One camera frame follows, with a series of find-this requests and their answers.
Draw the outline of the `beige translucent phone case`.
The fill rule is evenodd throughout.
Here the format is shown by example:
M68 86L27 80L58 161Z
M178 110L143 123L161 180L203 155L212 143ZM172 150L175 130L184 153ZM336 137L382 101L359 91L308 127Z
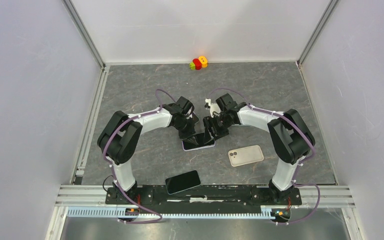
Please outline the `beige translucent phone case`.
M261 162L264 160L264 155L259 145L252 145L230 150L228 158L232 167L239 167Z

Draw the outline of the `black smartphone front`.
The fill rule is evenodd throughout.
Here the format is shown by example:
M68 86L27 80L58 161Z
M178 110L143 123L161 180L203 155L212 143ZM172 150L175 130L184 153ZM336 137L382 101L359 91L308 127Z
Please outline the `black smartphone front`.
M185 172L165 180L167 193L173 195L201 185L197 170Z

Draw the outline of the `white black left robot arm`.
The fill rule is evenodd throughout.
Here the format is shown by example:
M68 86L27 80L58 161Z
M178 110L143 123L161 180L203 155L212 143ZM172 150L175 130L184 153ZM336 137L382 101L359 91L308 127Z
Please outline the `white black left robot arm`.
M116 111L97 140L103 159L110 165L114 184L119 189L118 197L125 204L133 203L137 198L137 183L130 163L142 134L173 127L179 138L192 145L198 145L194 121L195 106L181 96L176 102L161 104L145 112L127 114Z

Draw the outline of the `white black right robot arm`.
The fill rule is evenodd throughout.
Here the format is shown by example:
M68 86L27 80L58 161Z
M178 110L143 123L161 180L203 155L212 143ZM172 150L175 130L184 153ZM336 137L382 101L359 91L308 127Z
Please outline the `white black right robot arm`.
M273 111L247 102L237 103L226 93L212 101L205 99L209 116L203 118L205 132L214 140L229 135L231 126L251 126L270 134L278 156L276 172L269 182L269 199L282 204L289 198L300 161L315 153L315 138L295 109Z

